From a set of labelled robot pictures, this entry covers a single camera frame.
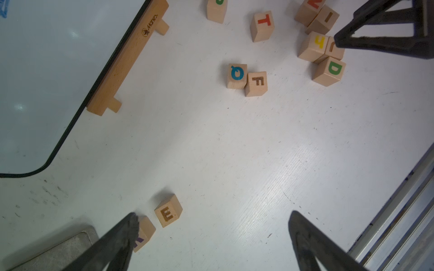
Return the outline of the wooden block letter D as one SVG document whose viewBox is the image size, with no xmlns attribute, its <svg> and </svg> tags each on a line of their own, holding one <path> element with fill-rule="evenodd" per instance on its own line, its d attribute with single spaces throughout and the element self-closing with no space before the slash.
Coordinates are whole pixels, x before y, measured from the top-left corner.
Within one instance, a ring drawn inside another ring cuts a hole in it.
<svg viewBox="0 0 434 271">
<path fill-rule="evenodd" d="M 313 81 L 323 86 L 331 86 L 341 81 L 346 65 L 345 62 L 328 57 L 318 64 Z"/>
</svg>

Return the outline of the wooden block letter R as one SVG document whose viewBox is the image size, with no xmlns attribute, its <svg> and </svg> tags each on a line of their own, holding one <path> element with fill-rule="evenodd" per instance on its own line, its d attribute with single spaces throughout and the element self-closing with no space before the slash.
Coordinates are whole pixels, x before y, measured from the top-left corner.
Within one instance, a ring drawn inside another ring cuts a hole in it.
<svg viewBox="0 0 434 271">
<path fill-rule="evenodd" d="M 147 216 L 144 216 L 139 222 L 139 234 L 135 240 L 133 252 L 138 252 L 144 247 L 156 232 L 156 227 Z"/>
</svg>

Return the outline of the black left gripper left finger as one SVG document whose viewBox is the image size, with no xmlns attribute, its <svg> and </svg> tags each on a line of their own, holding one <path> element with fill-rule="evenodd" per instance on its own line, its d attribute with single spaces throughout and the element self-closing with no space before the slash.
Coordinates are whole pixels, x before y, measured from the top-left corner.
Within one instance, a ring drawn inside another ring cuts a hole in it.
<svg viewBox="0 0 434 271">
<path fill-rule="evenodd" d="M 138 235 L 139 217 L 131 212 L 64 270 L 126 271 Z"/>
</svg>

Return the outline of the wooden block letter E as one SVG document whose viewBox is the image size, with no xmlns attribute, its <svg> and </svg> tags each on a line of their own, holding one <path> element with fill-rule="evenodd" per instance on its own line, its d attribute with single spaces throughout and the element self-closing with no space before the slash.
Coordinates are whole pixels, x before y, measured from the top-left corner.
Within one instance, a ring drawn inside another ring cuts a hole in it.
<svg viewBox="0 0 434 271">
<path fill-rule="evenodd" d="M 154 210 L 161 226 L 165 228 L 179 219 L 183 207 L 175 194 L 170 195 Z"/>
</svg>

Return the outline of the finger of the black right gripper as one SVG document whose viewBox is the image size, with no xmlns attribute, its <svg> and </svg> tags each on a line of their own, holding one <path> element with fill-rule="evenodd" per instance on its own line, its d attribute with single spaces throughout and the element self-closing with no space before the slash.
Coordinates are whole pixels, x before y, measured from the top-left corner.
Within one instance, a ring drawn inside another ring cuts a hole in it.
<svg viewBox="0 0 434 271">
<path fill-rule="evenodd" d="M 412 7 L 389 11 L 399 1 L 367 1 L 353 13 L 353 20 L 334 35 L 336 46 L 372 50 L 420 59 L 434 58 L 434 2 L 412 1 Z M 410 37 L 353 37 L 368 25 L 412 24 Z"/>
</svg>

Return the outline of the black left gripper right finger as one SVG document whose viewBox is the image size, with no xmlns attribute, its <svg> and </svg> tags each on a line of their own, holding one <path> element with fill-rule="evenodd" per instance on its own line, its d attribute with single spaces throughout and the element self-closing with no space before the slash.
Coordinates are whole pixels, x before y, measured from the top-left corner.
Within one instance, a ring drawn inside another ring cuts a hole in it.
<svg viewBox="0 0 434 271">
<path fill-rule="evenodd" d="M 288 221 L 289 234 L 301 271 L 364 271 L 365 268 L 298 211 Z"/>
</svg>

